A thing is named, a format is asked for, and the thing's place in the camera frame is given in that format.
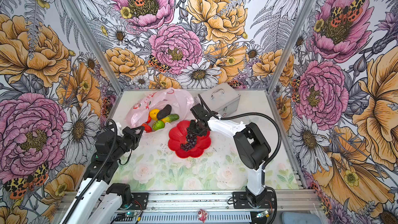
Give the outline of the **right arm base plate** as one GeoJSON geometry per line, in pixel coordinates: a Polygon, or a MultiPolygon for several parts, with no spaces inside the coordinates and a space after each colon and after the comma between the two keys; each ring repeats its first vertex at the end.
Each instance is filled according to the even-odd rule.
{"type": "Polygon", "coordinates": [[[271,209],[275,208],[276,194],[271,190],[264,190],[255,196],[251,192],[232,192],[232,203],[235,209],[271,209]]]}

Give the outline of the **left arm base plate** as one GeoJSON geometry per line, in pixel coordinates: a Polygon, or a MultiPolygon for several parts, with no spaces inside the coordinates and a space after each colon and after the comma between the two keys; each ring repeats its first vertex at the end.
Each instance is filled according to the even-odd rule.
{"type": "Polygon", "coordinates": [[[146,210],[148,205],[148,198],[149,193],[147,192],[133,192],[131,193],[131,196],[128,197],[127,204],[123,207],[123,209],[127,209],[129,211],[146,210]]]}

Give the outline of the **green apple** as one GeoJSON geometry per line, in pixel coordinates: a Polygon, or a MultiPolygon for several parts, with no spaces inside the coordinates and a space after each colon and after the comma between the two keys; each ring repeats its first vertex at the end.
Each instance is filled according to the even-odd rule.
{"type": "Polygon", "coordinates": [[[152,125],[152,130],[153,131],[157,131],[157,130],[160,130],[160,129],[163,129],[163,128],[165,128],[165,123],[163,121],[161,121],[161,120],[155,121],[153,123],[153,125],[152,125]]]}

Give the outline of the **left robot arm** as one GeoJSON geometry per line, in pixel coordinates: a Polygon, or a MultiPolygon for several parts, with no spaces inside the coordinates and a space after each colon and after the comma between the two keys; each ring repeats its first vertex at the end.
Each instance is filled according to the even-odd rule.
{"type": "Polygon", "coordinates": [[[144,209],[145,203],[133,196],[128,184],[110,183],[121,157],[138,147],[144,130],[142,126],[126,127],[119,134],[118,127],[110,126],[97,136],[96,152],[60,223],[106,224],[119,209],[144,209]]]}

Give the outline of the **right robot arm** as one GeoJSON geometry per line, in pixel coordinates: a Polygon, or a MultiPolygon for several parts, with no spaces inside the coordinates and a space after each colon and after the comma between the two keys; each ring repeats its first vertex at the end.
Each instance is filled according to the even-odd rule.
{"type": "Polygon", "coordinates": [[[259,127],[252,122],[244,124],[213,117],[201,104],[193,106],[191,113],[195,119],[190,121],[189,134],[206,136],[212,131],[234,140],[240,160],[249,169],[246,199],[251,207],[260,207],[266,194],[262,167],[268,160],[271,147],[259,127]]]}

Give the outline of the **green orange papaya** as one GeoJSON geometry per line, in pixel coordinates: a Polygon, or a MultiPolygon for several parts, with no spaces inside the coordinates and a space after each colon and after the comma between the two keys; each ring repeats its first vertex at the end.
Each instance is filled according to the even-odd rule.
{"type": "Polygon", "coordinates": [[[162,122],[164,123],[171,123],[174,121],[179,120],[179,115],[178,114],[170,114],[164,118],[161,119],[162,122]]]}

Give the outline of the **dark grape bunch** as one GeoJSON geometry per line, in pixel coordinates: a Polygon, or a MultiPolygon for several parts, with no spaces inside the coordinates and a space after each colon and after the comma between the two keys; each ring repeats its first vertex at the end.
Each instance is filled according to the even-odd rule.
{"type": "Polygon", "coordinates": [[[180,145],[183,151],[190,151],[197,145],[197,136],[194,133],[188,133],[186,136],[186,142],[180,145]]]}

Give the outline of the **pink plastic bag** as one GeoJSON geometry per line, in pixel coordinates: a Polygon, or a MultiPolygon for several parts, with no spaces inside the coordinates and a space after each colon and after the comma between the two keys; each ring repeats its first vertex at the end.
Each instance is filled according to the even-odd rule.
{"type": "Polygon", "coordinates": [[[151,110],[162,110],[166,105],[172,107],[172,113],[178,114],[180,120],[191,115],[190,108],[194,104],[194,98],[186,90],[168,88],[150,92],[140,100],[134,100],[133,106],[125,117],[126,125],[135,128],[147,120],[151,110]]]}

